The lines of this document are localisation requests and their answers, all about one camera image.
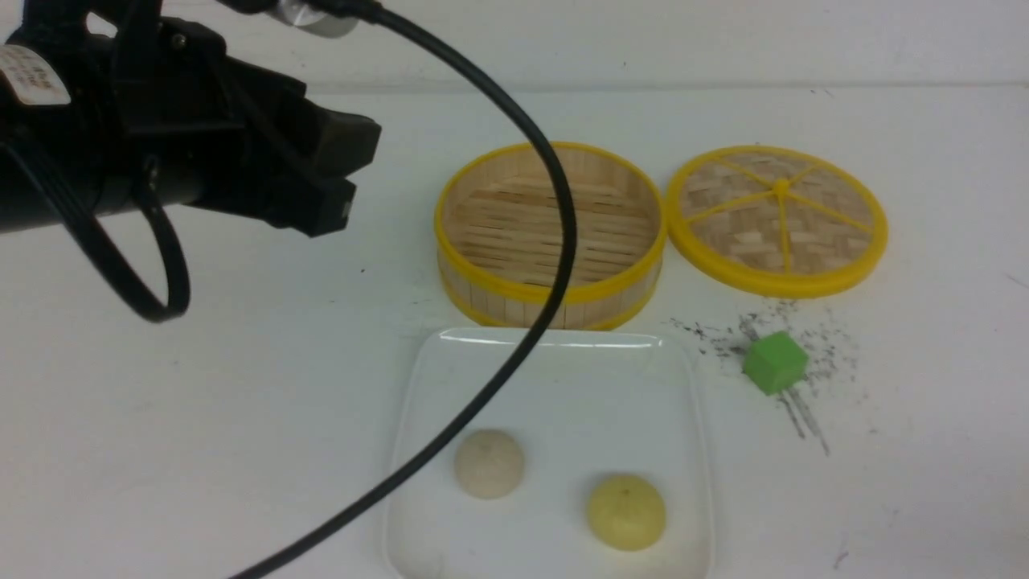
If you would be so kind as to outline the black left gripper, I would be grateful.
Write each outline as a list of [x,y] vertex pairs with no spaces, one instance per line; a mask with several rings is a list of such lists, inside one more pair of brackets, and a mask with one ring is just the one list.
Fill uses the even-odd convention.
[[201,23],[113,22],[121,134],[190,161],[205,180],[192,205],[310,237],[346,227],[350,176],[374,161],[378,122],[324,109],[304,82],[232,58]]

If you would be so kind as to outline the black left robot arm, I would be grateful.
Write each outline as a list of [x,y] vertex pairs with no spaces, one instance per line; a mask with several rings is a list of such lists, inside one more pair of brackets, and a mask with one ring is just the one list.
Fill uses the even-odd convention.
[[95,216],[135,211],[147,177],[162,206],[334,233],[381,134],[159,1],[26,1],[2,44],[2,230],[58,224],[35,186],[58,176]]

